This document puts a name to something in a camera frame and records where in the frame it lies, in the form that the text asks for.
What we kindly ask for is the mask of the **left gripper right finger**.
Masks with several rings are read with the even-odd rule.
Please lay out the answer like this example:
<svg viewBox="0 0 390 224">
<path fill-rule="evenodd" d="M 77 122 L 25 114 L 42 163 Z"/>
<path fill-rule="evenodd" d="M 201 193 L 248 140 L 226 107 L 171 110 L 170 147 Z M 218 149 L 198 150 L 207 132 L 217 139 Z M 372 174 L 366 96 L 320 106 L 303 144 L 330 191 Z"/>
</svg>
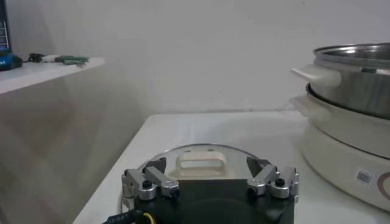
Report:
<svg viewBox="0 0 390 224">
<path fill-rule="evenodd" d="M 246 162 L 252 174 L 247 180 L 247 192 L 252 198 L 270 194 L 278 199 L 298 199 L 299 172 L 295 167 L 279 170 L 266 159 L 252 157 L 247 157 Z"/>
</svg>

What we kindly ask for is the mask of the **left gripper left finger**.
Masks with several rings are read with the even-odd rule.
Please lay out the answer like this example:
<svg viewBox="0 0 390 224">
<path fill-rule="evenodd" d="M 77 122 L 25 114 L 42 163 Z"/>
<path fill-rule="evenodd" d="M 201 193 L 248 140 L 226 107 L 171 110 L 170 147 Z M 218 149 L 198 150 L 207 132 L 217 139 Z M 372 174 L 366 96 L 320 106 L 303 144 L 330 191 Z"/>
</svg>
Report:
<svg viewBox="0 0 390 224">
<path fill-rule="evenodd" d="M 141 169 L 126 169 L 121 176 L 122 197 L 125 199 L 138 197 L 149 201 L 160 195 L 168 198 L 179 196 L 179 182 L 164 174 L 166 158 L 149 161 Z"/>
</svg>

